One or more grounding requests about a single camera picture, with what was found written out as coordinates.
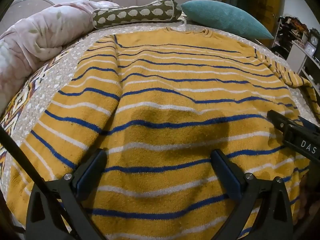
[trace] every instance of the clock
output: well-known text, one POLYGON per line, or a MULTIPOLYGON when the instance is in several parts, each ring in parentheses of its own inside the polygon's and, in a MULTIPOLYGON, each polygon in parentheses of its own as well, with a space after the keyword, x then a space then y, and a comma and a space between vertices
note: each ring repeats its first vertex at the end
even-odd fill
POLYGON ((310 57, 312 57, 316 51, 316 48, 311 43, 307 42, 304 50, 310 57))
POLYGON ((310 31, 310 38, 309 43, 312 44, 315 48, 318 47, 319 41, 320 41, 320 34, 317 29, 312 29, 310 31))

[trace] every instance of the patterned bed sheet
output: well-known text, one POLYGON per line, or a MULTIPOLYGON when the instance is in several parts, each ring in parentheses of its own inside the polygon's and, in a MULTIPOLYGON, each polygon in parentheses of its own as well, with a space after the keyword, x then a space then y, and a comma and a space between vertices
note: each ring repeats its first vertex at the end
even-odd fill
MULTIPOLYGON (((33 73, 24 83, 23 87, 16 94, 16 96, 10 101, 5 112, 1 116, 0 125, 6 130, 6 132, 12 136, 16 128, 19 117, 24 107, 29 102, 30 98, 34 95, 36 90, 40 87, 41 82, 47 80, 48 71, 55 67, 81 40, 85 39, 88 35, 81 37, 68 45, 63 49, 60 54, 47 61, 41 68, 33 73)), ((42 112, 44 109, 34 106, 35 111, 42 112)), ((3 181, 4 164, 7 156, 7 151, 0 145, 0 181, 3 181)), ((6 171, 6 177, 9 177, 9 170, 6 171)), ((1 191, 2 185, 8 185, 7 183, 0 183, 1 191)))
MULTIPOLYGON (((189 24, 184 15, 176 23, 156 23, 156 24, 130 24, 109 27, 96 30, 78 39, 67 46, 59 55, 46 62, 38 71, 32 74, 25 82, 24 86, 17 93, 8 105, 5 113, 1 117, 0 125, 5 128, 9 135, 20 145, 28 135, 34 124, 39 119, 41 113, 46 109, 51 98, 66 85, 76 71, 79 58, 97 39, 117 33, 129 33, 135 31, 151 31, 169 26, 178 31, 199 31, 204 27, 189 24)), ((239 36, 224 31, 215 30, 223 35, 237 39, 249 44, 271 59, 289 67, 287 62, 274 55, 271 51, 239 36)), ((303 98, 299 89, 290 89, 292 99, 297 105, 300 115, 305 119, 317 123, 308 103, 303 98)), ((11 155, 0 147, 0 189, 6 199, 11 166, 15 166, 11 155)))

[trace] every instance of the yellow striped sweater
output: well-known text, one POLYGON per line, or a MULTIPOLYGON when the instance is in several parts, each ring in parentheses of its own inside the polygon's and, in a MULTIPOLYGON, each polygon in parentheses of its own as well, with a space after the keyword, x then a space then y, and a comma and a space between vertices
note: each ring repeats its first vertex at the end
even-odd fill
MULTIPOLYGON (((273 109, 297 120, 285 84, 304 86, 319 114, 307 80, 218 33, 107 36, 84 53, 21 148, 45 180, 72 171, 89 147, 108 149, 82 204, 110 239, 211 239, 234 207, 211 167, 213 149, 258 178, 284 178, 293 214, 299 208, 309 161, 266 119, 273 109)), ((32 187, 13 165, 7 202, 23 224, 32 187)))

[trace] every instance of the teal pillow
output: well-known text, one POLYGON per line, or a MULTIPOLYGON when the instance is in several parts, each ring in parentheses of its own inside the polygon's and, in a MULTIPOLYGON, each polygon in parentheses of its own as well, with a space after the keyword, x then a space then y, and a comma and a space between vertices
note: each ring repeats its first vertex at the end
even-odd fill
POLYGON ((273 39, 271 33, 250 14, 230 4, 192 0, 181 5, 191 20, 244 38, 273 39))

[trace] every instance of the white stripe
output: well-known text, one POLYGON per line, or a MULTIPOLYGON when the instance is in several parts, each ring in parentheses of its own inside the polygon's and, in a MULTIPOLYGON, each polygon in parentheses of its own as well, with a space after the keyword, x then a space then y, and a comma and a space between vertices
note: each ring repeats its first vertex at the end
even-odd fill
POLYGON ((152 80, 141 80, 141 81, 130 81, 128 83, 126 83, 124 85, 124 87, 128 84, 137 84, 137 83, 148 83, 148 82, 159 82, 159 83, 162 83, 162 84, 165 84, 171 88, 173 88, 174 90, 176 91, 187 91, 187 92, 194 92, 194 93, 199 93, 199 92, 211 92, 211 91, 226 91, 226 92, 229 92, 229 93, 232 93, 232 94, 241 94, 241 93, 245 93, 245 92, 249 92, 253 95, 259 95, 263 98, 273 98, 273 99, 279 99, 279 98, 291 98, 290 95, 282 95, 282 96, 279 96, 279 97, 274 97, 274 96, 269 96, 269 95, 262 95, 260 93, 258 93, 257 91, 251 91, 251 90, 227 90, 225 88, 207 88, 207 89, 190 89, 190 88, 176 88, 166 82, 163 82, 163 81, 160 81, 160 80, 157 80, 157 79, 152 79, 152 80))
MULTIPOLYGON (((122 107, 117 109, 116 114, 118 114, 118 113, 120 113, 120 112, 122 112, 124 110, 131 109, 131 108, 136 108, 136 107, 140 107, 140 106, 150 106, 150 107, 161 109, 161 110, 170 109, 170 110, 193 112, 193 113, 198 114, 198 115, 201 115, 201 114, 204 114, 204 113, 207 113, 207 112, 210 112, 210 111, 228 111, 228 110, 230 110, 230 109, 223 109, 223 108, 209 108, 209 109, 204 109, 204 110, 198 111, 198 110, 196 110, 194 108, 187 107, 187 106, 159 105, 157 103, 148 102, 147 101, 147 102, 139 102, 139 103, 136 103, 136 104, 122 106, 122 107)), ((238 112, 242 113, 242 112, 246 112, 246 111, 257 111, 258 114, 260 114, 262 116, 267 116, 267 112, 259 112, 254 107, 253 108, 248 108, 248 109, 241 109, 241 110, 232 109, 232 112, 235 112, 235 113, 238 113, 238 112)), ((292 110, 285 110, 285 111, 282 111, 282 112, 279 112, 279 113, 285 115, 285 114, 292 113, 292 112, 293 112, 292 110)))
POLYGON ((156 237, 154 237, 154 236, 140 236, 140 235, 128 234, 128 233, 115 233, 115 234, 111 234, 111 235, 106 235, 106 238, 109 240, 114 240, 114 239, 117 239, 120 237, 133 239, 133 240, 174 240, 176 238, 185 236, 187 234, 199 233, 204 230, 207 230, 208 228, 214 227, 215 225, 217 225, 221 222, 224 222, 226 219, 227 219, 226 216, 218 217, 215 220, 212 220, 211 222, 209 222, 205 225, 182 230, 180 233, 177 233, 173 236, 164 236, 164 237, 156 236, 156 237))
POLYGON ((83 55, 83 57, 86 57, 90 54, 94 54, 94 53, 97 53, 97 52, 105 52, 105 51, 111 51, 111 52, 115 52, 115 49, 97 49, 97 50, 94 50, 94 51, 86 51, 85 54, 83 55))
MULTIPOLYGON (((293 161, 294 161, 294 158, 288 158, 280 163, 277 163, 276 165, 273 165, 271 163, 266 163, 262 166, 249 169, 249 170, 245 171, 244 173, 247 173, 247 172, 255 173, 255 172, 261 171, 267 167, 270 167, 273 170, 275 170, 275 169, 278 169, 279 167, 281 167, 282 165, 285 165, 286 163, 290 163, 293 161)), ((136 197, 136 198, 159 197, 159 196, 163 196, 163 195, 170 195, 172 193, 183 191, 183 190, 186 190, 189 188, 199 187, 203 184, 206 184, 211 181, 215 181, 217 179, 218 178, 216 176, 211 176, 206 179, 199 179, 199 180, 195 180, 195 181, 188 182, 188 183, 181 184, 181 185, 177 185, 177 186, 172 186, 172 187, 168 187, 168 188, 163 188, 163 189, 149 191, 149 192, 142 192, 142 193, 140 193, 140 192, 137 193, 134 191, 126 190, 126 189, 123 189, 120 187, 115 187, 115 186, 100 186, 100 187, 98 187, 98 191, 115 192, 115 193, 120 193, 120 194, 129 196, 129 197, 136 197)))
POLYGON ((296 159, 306 159, 306 157, 301 155, 301 154, 299 154, 299 153, 297 153, 296 154, 296 159))
POLYGON ((38 157, 38 159, 41 161, 41 163, 44 165, 44 167, 46 167, 47 171, 49 172, 50 174, 50 177, 52 180, 55 180, 57 179, 56 176, 53 174, 52 172, 52 169, 49 167, 49 165, 46 163, 46 161, 44 160, 44 158, 42 158, 42 156, 35 150, 31 147, 31 145, 26 141, 24 140, 24 144, 30 149, 30 151, 38 157))
POLYGON ((279 67, 279 70, 280 70, 280 74, 282 75, 282 78, 284 79, 284 82, 286 84, 289 84, 289 82, 288 82, 288 80, 287 80, 287 78, 285 76, 286 71, 284 71, 284 68, 282 70, 282 64, 279 64, 278 67, 279 67))
POLYGON ((297 75, 295 73, 293 73, 293 76, 294 76, 294 79, 296 80, 296 84, 298 85, 299 82, 298 82, 298 79, 297 79, 297 75))
POLYGON ((111 41, 114 42, 112 37, 108 37, 108 36, 104 36, 102 38, 100 38, 98 41, 111 41))
POLYGON ((229 136, 229 137, 224 137, 224 138, 219 138, 216 140, 210 140, 210 141, 205 141, 205 142, 198 142, 198 143, 185 143, 185 144, 168 144, 168 145, 151 145, 147 143, 142 143, 142 142, 131 142, 127 143, 123 146, 115 147, 109 149, 107 152, 108 154, 112 153, 118 153, 122 152, 125 150, 129 149, 146 149, 150 151, 167 151, 167 150, 179 150, 179 149, 185 149, 185 148, 195 148, 195 147, 202 147, 202 146, 207 146, 207 145, 214 145, 220 142, 230 142, 230 141, 235 141, 235 140, 241 140, 249 137, 254 137, 254 136, 265 136, 268 138, 276 138, 276 135, 265 132, 265 131, 257 131, 253 133, 246 133, 246 134, 240 134, 240 135, 235 135, 235 136, 229 136))
POLYGON ((287 189, 288 193, 293 190, 293 188, 297 187, 300 185, 300 182, 299 181, 296 181, 295 183, 293 183, 290 188, 287 189))
POLYGON ((87 65, 87 64, 89 64, 89 63, 91 63, 91 62, 104 62, 104 63, 111 63, 111 64, 113 64, 113 65, 115 65, 115 66, 118 66, 114 61, 93 59, 93 60, 89 60, 89 61, 88 61, 88 62, 86 62, 86 63, 83 63, 81 66, 78 66, 78 67, 77 67, 77 72, 78 72, 78 70, 79 70, 80 68, 82 68, 83 66, 85 66, 85 65, 87 65))
POLYGON ((201 60, 201 61, 218 61, 218 62, 228 62, 228 63, 231 63, 233 65, 237 65, 239 66, 240 68, 244 68, 244 69, 249 69, 249 70, 254 70, 254 71, 265 71, 265 70, 268 70, 268 68, 263 68, 263 69, 252 69, 252 68, 248 68, 248 67, 245 67, 243 65, 240 65, 234 61, 231 61, 231 60, 228 60, 228 59, 214 59, 214 58, 210 58, 210 59, 207 59, 207 58, 191 58, 191 57, 158 57, 158 56, 154 56, 154 55, 151 55, 151 54, 147 54, 147 53, 144 53, 144 54, 140 54, 139 56, 135 57, 135 58, 132 58, 132 59, 119 59, 119 61, 135 61, 137 59, 140 58, 140 56, 149 56, 149 57, 153 57, 153 58, 159 58, 159 59, 187 59, 187 60, 201 60))
MULTIPOLYGON (((122 52, 127 52, 127 51, 135 52, 135 51, 143 50, 145 48, 154 49, 154 46, 145 45, 145 46, 141 46, 140 49, 124 49, 124 50, 122 50, 122 52)), ((179 51, 182 50, 182 48, 177 48, 177 47, 174 48, 174 47, 160 47, 159 46, 159 47, 156 47, 156 48, 157 49, 169 49, 169 50, 175 49, 175 50, 179 50, 179 51)), ((224 56, 228 56, 228 57, 231 57, 231 58, 247 58, 247 57, 244 57, 244 56, 233 56, 233 55, 230 55, 230 54, 224 54, 224 53, 219 52, 219 51, 211 51, 209 49, 208 50, 201 50, 201 49, 185 49, 185 48, 183 48, 183 51, 197 51, 197 52, 201 52, 203 54, 210 53, 210 54, 224 55, 224 56)), ((260 60, 258 60, 256 58, 253 58, 253 57, 251 57, 250 59, 251 59, 251 62, 254 62, 254 61, 261 62, 260 60)))
POLYGON ((79 106, 86 106, 86 107, 89 107, 89 108, 92 108, 96 111, 99 111, 99 112, 102 112, 106 115, 111 115, 111 112, 108 111, 107 109, 104 109, 100 106, 97 106, 97 105, 94 105, 94 104, 91 104, 91 103, 88 103, 88 102, 81 102, 81 103, 78 103, 78 104, 75 104, 75 105, 64 105, 64 104, 61 104, 59 102, 56 102, 54 100, 51 101, 52 104, 56 105, 56 106, 60 106, 60 107, 63 107, 63 108, 66 108, 66 109, 72 109, 72 108, 76 108, 76 107, 79 107, 79 106))
POLYGON ((86 83, 86 81, 89 80, 89 79, 95 79, 95 80, 106 82, 106 83, 112 83, 112 84, 116 84, 118 87, 121 87, 119 82, 117 82, 117 81, 114 81, 112 79, 100 78, 100 77, 96 77, 96 76, 87 77, 80 85, 67 85, 67 86, 68 87, 73 87, 73 88, 78 88, 78 87, 83 86, 86 83))
MULTIPOLYGON (((18 173, 21 176, 21 180, 23 181, 24 184, 28 185, 29 183, 27 182, 26 178, 24 177, 22 171, 19 169, 19 167, 17 166, 17 164, 13 161, 12 162, 12 166, 16 168, 16 170, 18 171, 18 173)), ((27 187, 24 187, 23 189, 29 196, 31 195, 31 192, 27 189, 27 187)))
POLYGON ((57 132, 56 130, 53 130, 52 128, 46 126, 43 122, 41 122, 40 120, 38 121, 38 124, 41 125, 43 128, 45 128, 46 130, 48 130, 49 132, 55 134, 56 136, 60 137, 61 139, 75 145, 78 146, 79 148, 87 151, 89 149, 89 147, 85 144, 83 144, 82 142, 79 142, 63 133, 57 132))
POLYGON ((111 42, 111 43, 114 44, 113 41, 107 41, 107 42, 102 43, 101 45, 92 45, 92 46, 90 46, 90 48, 91 48, 91 47, 101 47, 101 46, 103 46, 104 44, 108 44, 109 42, 111 42))
POLYGON ((258 81, 260 83, 267 83, 267 84, 272 84, 272 83, 278 83, 281 82, 278 78, 274 81, 262 81, 256 78, 252 78, 252 77, 248 77, 245 75, 242 75, 240 73, 235 73, 235 72, 216 72, 216 71, 194 71, 194 70, 158 70, 158 69, 151 69, 151 68, 146 68, 144 66, 140 66, 140 65, 135 65, 130 67, 128 70, 126 70, 123 73, 119 73, 119 75, 125 75, 128 71, 132 70, 133 68, 142 68, 145 70, 148 70, 150 72, 160 72, 160 73, 214 73, 214 74, 218 74, 218 75, 238 75, 238 76, 242 76, 246 79, 251 79, 251 80, 255 80, 258 81))
POLYGON ((142 193, 137 193, 134 191, 130 191, 130 190, 126 190, 123 188, 114 187, 114 186, 100 186, 100 187, 98 187, 98 191, 115 192, 115 193, 120 193, 120 194, 123 194, 126 196, 136 197, 136 198, 159 197, 159 196, 169 195, 169 194, 172 194, 175 192, 179 192, 182 190, 186 190, 189 188, 199 187, 203 184, 206 184, 206 183, 214 181, 214 180, 217 180, 216 176, 212 176, 212 177, 209 177, 206 179, 195 180, 192 182, 188 182, 185 184, 172 186, 172 187, 168 187, 168 188, 164 188, 164 189, 159 189, 159 190, 154 190, 154 191, 149 191, 149 192, 142 192, 142 193))
POLYGON ((271 163, 265 163, 262 166, 251 168, 251 169, 247 170, 245 173, 247 173, 247 172, 255 173, 255 172, 261 171, 261 170, 263 170, 265 168, 272 168, 273 170, 275 170, 275 169, 281 167, 282 165, 285 165, 286 163, 292 163, 292 162, 294 162, 294 158, 285 159, 284 161, 279 162, 279 163, 277 163, 275 165, 273 165, 271 163))

